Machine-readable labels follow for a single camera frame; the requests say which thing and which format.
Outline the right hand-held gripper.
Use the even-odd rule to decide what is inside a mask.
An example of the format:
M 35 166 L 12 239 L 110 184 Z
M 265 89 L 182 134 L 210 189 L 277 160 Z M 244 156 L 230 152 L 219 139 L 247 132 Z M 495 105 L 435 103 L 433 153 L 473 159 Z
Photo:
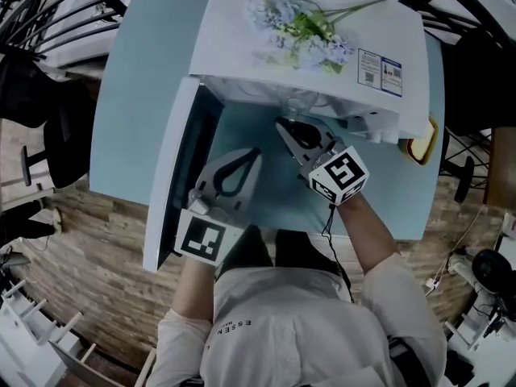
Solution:
M 339 206 L 364 188 L 369 178 L 364 162 L 353 146 L 335 142 L 335 134 L 326 124 L 285 117 L 276 117 L 274 124 L 290 155 L 302 165 L 300 174 L 308 187 L 331 204 Z M 317 156 L 307 156 L 310 149 L 327 145 Z

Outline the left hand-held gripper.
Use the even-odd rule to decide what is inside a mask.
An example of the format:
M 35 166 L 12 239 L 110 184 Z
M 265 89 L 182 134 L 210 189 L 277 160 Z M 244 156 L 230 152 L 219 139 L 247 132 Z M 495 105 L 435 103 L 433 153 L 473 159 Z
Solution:
M 181 210 L 175 253 L 209 265 L 220 265 L 247 226 L 228 209 L 209 201 L 221 194 L 233 210 L 246 210 L 259 179 L 263 156 L 258 148 L 228 152 L 206 164 L 189 192 L 189 206 Z

